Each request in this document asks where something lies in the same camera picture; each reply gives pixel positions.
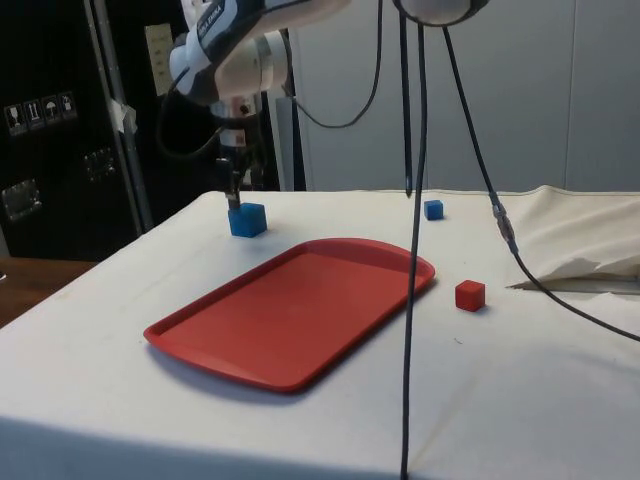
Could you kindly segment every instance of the blue cube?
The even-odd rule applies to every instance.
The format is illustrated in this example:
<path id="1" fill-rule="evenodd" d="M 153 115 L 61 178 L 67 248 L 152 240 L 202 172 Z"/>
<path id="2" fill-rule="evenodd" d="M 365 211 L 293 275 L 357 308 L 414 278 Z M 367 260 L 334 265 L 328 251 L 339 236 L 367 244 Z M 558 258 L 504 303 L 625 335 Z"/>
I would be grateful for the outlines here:
<path id="1" fill-rule="evenodd" d="M 424 204 L 424 214 L 427 220 L 442 220 L 444 218 L 444 205 L 440 200 L 429 200 Z"/>
<path id="2" fill-rule="evenodd" d="M 237 210 L 229 210 L 229 225 L 234 237 L 253 238 L 267 231 L 264 205 L 243 203 Z"/>

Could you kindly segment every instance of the red tray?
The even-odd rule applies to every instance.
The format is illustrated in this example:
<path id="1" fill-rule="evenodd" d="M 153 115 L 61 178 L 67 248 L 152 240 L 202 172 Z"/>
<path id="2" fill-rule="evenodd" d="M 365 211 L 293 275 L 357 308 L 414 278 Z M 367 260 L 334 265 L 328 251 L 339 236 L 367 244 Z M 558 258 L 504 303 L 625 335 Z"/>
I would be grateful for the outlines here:
<path id="1" fill-rule="evenodd" d="M 277 392 L 307 387 L 404 307 L 409 252 L 370 240 L 304 243 L 148 328 L 159 350 Z M 416 292 L 435 269 L 418 261 Z"/>

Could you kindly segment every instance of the table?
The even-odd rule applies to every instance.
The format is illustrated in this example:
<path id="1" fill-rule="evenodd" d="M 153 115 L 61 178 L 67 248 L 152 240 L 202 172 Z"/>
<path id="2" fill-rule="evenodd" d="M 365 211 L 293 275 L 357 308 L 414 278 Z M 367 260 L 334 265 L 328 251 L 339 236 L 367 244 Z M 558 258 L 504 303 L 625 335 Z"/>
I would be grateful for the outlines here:
<path id="1" fill-rule="evenodd" d="M 0 258 L 0 328 L 92 269 L 91 262 Z"/>
<path id="2" fill-rule="evenodd" d="M 545 193 L 505 196 L 516 229 L 552 207 L 540 208 Z M 411 478 L 637 478 L 640 346 L 506 289 L 511 258 L 486 196 L 426 197 L 444 201 L 447 219 L 422 224 L 420 254 L 438 277 L 415 311 Z M 605 198 L 617 201 L 576 201 Z M 224 196 L 205 195 L 0 330 L 0 478 L 398 477 L 402 316 L 297 396 L 220 380 L 144 340 L 149 325 L 300 242 L 410 246 L 413 201 L 400 192 L 246 200 L 266 204 L 267 234 L 231 238 Z M 487 284 L 479 314 L 454 305 L 466 279 Z M 571 299 L 630 326 L 640 318 L 622 297 Z"/>

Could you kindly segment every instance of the sticker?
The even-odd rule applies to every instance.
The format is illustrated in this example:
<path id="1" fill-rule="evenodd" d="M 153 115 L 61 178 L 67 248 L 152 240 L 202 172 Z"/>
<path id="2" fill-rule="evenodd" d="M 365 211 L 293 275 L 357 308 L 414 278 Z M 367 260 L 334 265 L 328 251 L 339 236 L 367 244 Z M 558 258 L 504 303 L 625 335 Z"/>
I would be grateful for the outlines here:
<path id="1" fill-rule="evenodd" d="M 60 108 L 62 109 L 62 118 L 65 120 L 78 118 L 78 111 L 76 110 L 76 101 L 73 99 L 73 93 L 61 93 L 58 95 L 58 98 L 60 100 Z"/>
<path id="2" fill-rule="evenodd" d="M 42 209 L 40 191 L 34 179 L 3 190 L 1 196 L 4 209 L 12 222 Z"/>
<path id="3" fill-rule="evenodd" d="M 55 95 L 43 98 L 42 108 L 44 109 L 44 118 L 49 125 L 58 123 L 60 120 L 62 120 L 62 115 L 60 114 L 60 105 L 58 104 L 58 97 L 56 97 Z"/>
<path id="4" fill-rule="evenodd" d="M 27 120 L 24 118 L 24 111 L 22 105 L 11 105 L 5 107 L 4 117 L 9 127 L 9 134 L 12 137 L 22 135 L 28 130 Z"/>
<path id="5" fill-rule="evenodd" d="M 24 104 L 24 111 L 31 130 L 37 130 L 44 127 L 44 113 L 42 113 L 40 100 L 31 100 L 30 102 L 26 102 Z"/>

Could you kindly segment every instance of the wooden floor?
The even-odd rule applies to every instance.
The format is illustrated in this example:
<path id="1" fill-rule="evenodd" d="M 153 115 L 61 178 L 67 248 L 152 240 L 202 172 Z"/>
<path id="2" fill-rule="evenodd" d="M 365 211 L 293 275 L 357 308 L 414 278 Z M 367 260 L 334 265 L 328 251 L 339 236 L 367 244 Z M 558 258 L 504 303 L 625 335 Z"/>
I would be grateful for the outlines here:
<path id="1" fill-rule="evenodd" d="M 0 258 L 0 328 L 35 307 L 96 264 Z"/>

